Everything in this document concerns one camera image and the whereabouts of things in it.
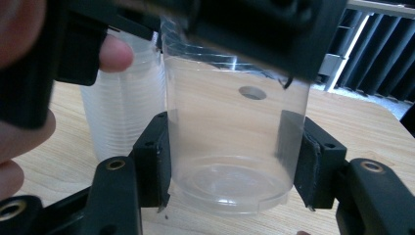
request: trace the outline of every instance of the wooden table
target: wooden table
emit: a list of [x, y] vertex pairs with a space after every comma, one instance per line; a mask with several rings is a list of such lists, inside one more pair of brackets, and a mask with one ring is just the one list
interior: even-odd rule
[[[95, 159], [89, 128], [75, 85], [57, 83], [51, 105], [57, 130], [39, 148], [17, 158], [25, 182], [18, 194], [39, 196], [45, 206], [88, 187]], [[390, 166], [415, 193], [415, 140], [386, 109], [372, 103], [311, 90], [307, 115], [347, 146], [347, 158]], [[335, 210], [311, 212], [295, 189], [287, 205], [255, 217], [217, 217], [187, 207], [172, 195], [168, 207], [143, 209], [145, 234], [339, 233]]]

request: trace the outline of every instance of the hand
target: hand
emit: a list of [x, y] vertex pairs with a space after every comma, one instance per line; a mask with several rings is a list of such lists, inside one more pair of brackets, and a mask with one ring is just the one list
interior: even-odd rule
[[[0, 69], [27, 53], [39, 34], [45, 11], [46, 0], [0, 1]], [[124, 71], [132, 60], [127, 44], [107, 36], [100, 53], [102, 71]], [[43, 143], [54, 130], [55, 118], [50, 111], [46, 124], [38, 130], [20, 129], [0, 121], [0, 200], [15, 194], [23, 184], [23, 171], [11, 159]]]

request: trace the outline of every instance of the clear plastic cup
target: clear plastic cup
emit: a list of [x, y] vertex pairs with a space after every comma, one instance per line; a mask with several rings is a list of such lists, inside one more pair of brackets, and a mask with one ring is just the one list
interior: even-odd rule
[[175, 194], [205, 212], [256, 214], [287, 201], [309, 83], [193, 45], [161, 24]]
[[80, 88], [99, 161], [127, 156], [153, 116], [165, 110], [164, 70], [155, 43], [112, 34], [131, 46], [133, 65], [124, 72], [99, 71], [94, 85]]

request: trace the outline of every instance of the cup bottom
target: cup bottom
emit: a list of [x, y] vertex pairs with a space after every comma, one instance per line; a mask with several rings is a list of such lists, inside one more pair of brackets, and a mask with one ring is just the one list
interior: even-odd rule
[[233, 164], [181, 171], [174, 192], [185, 204], [220, 215], [257, 214], [287, 202], [291, 187], [277, 177]]

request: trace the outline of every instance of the stack of plastic cups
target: stack of plastic cups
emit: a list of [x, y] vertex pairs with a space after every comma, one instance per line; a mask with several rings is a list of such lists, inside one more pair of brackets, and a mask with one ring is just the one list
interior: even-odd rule
[[120, 32], [134, 51], [133, 65], [124, 72], [99, 71], [93, 86], [81, 94], [99, 161], [127, 156], [153, 116], [165, 110], [161, 53], [155, 43]]

